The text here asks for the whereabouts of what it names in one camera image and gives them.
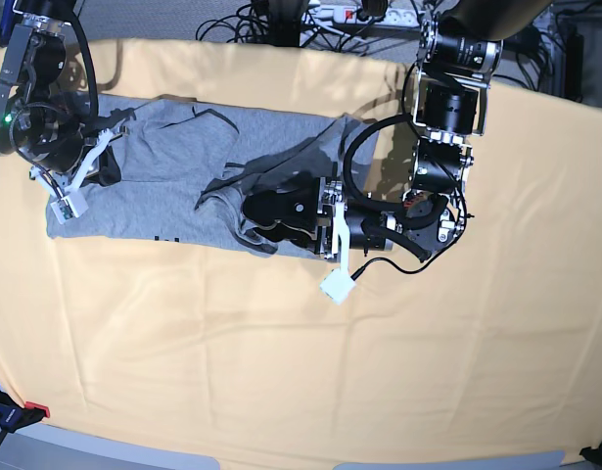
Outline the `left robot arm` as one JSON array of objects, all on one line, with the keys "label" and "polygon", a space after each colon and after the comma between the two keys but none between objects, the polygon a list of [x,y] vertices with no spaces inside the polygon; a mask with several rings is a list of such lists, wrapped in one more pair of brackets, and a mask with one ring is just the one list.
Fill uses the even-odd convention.
[{"label": "left robot arm", "polygon": [[[465,186],[474,163],[471,135],[486,127],[487,94],[503,42],[548,7],[546,1],[459,1],[419,18],[416,60],[404,79],[398,114],[364,129],[348,145],[338,177],[317,177],[295,191],[250,195],[243,215],[272,242],[287,241],[325,259],[348,250],[399,246],[421,263],[446,251],[469,219]],[[353,178],[362,145],[387,127],[412,131],[413,167],[399,202],[363,193]]]}]

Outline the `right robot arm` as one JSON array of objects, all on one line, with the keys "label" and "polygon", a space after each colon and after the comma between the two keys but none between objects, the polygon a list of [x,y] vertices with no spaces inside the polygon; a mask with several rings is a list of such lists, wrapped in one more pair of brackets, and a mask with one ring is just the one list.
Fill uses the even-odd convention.
[{"label": "right robot arm", "polygon": [[[87,93],[72,104],[59,90],[67,64],[62,33],[70,27],[83,59]],[[89,42],[72,1],[7,1],[0,20],[0,156],[19,155],[31,178],[57,195],[76,176],[83,185],[112,186],[121,173],[112,148],[99,145],[99,93]]]}]

